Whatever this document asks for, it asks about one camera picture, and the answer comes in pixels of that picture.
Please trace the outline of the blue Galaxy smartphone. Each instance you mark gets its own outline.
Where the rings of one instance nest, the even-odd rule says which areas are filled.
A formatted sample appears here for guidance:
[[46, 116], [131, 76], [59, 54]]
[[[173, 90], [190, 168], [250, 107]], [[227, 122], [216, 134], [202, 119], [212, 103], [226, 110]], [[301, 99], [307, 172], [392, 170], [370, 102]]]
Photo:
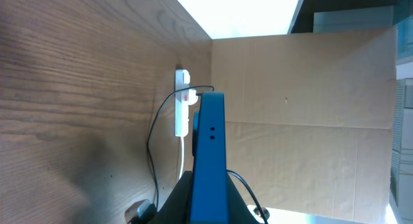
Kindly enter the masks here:
[[204, 92], [194, 114], [190, 223], [228, 223], [225, 99]]

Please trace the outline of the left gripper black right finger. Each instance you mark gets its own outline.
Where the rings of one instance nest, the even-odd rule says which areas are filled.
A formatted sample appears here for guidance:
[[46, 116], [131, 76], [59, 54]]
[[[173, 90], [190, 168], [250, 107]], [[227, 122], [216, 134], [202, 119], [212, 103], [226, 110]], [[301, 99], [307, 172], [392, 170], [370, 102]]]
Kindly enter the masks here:
[[228, 222], [230, 224], [258, 224], [248, 210], [230, 176], [227, 176]]

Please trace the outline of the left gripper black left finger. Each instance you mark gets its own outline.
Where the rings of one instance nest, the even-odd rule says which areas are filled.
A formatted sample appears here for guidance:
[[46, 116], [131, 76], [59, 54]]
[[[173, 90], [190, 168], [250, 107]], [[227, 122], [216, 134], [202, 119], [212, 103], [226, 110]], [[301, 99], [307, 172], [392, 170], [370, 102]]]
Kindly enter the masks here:
[[192, 172], [185, 171], [161, 210], [155, 215], [155, 224], [187, 224], [189, 221]]

